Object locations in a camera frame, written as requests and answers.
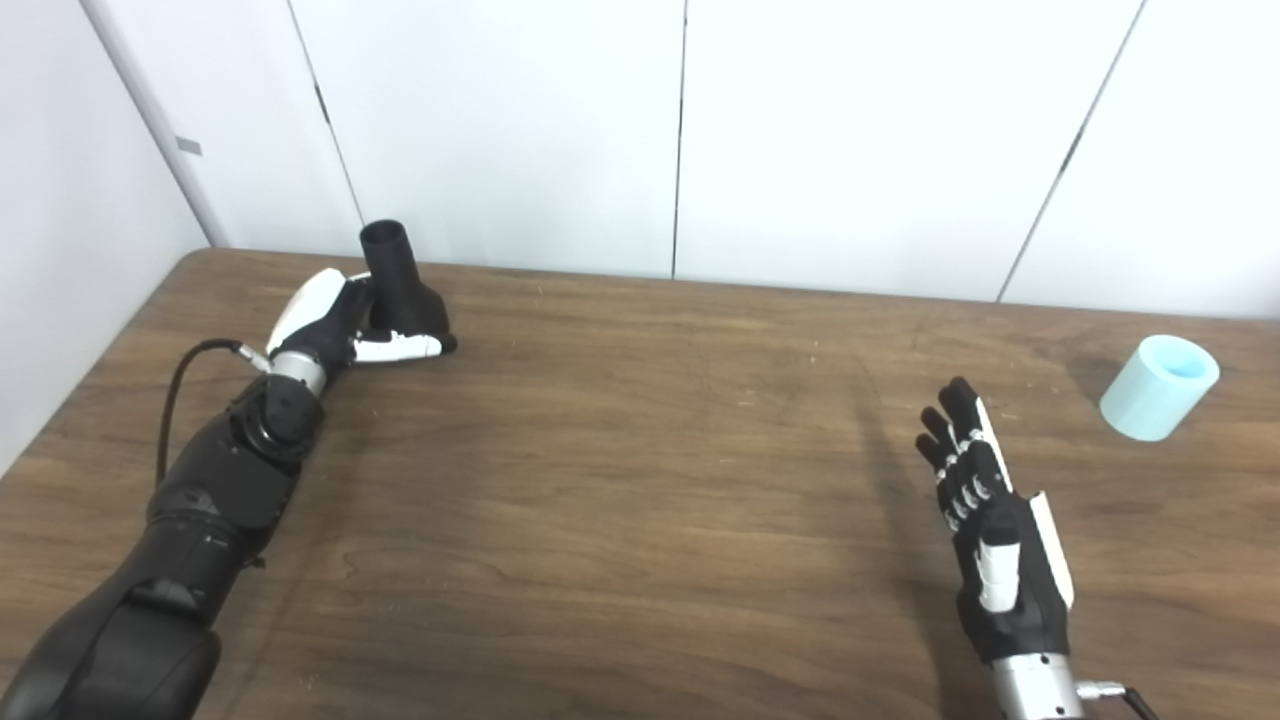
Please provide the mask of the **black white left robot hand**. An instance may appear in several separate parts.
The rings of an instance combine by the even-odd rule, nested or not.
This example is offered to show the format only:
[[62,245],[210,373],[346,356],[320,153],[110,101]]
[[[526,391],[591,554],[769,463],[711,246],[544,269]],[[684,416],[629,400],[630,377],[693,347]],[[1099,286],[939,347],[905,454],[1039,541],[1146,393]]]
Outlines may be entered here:
[[457,350],[457,338],[444,331],[374,328],[374,290],[371,272],[346,275],[326,268],[307,279],[276,319],[261,370],[317,393],[323,382],[352,365],[416,361]]

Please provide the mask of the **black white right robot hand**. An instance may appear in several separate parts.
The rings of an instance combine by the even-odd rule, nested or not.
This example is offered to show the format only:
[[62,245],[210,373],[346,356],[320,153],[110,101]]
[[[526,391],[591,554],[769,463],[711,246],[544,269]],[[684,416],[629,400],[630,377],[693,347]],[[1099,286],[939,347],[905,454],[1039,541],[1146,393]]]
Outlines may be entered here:
[[920,414],[916,451],[961,573],[956,605],[980,661],[1068,655],[1075,589],[1044,492],[1020,493],[983,398],[963,377]]

